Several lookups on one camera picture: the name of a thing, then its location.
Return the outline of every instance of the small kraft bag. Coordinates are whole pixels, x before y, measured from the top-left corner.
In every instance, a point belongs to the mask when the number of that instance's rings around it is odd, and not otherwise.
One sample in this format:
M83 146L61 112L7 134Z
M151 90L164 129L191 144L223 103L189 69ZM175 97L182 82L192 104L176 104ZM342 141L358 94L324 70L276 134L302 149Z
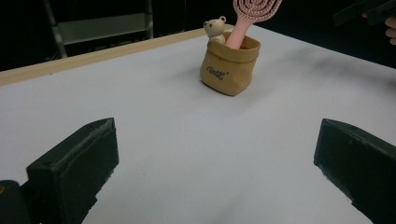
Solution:
M225 32L227 40L230 32ZM201 80L210 88L235 96L251 82L253 67L259 57L261 43L245 36L240 49L231 49L219 42L207 43L201 66Z

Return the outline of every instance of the white table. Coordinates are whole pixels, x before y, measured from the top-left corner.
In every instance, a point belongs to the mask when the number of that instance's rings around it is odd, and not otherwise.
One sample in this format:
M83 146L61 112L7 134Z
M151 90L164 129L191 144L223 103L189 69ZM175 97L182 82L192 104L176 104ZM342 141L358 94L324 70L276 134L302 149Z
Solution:
M0 179L114 118L120 164L85 224L371 223L313 164L321 120L396 145L396 70L252 26L250 86L205 86L206 36L0 87Z

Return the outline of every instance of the hairbrush bristles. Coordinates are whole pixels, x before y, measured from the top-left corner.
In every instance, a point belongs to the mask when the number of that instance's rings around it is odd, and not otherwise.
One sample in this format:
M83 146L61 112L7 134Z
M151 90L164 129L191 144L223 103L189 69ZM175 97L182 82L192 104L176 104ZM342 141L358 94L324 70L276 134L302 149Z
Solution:
M237 21L226 46L240 49L248 27L255 22L271 19L281 3L282 0L233 0Z

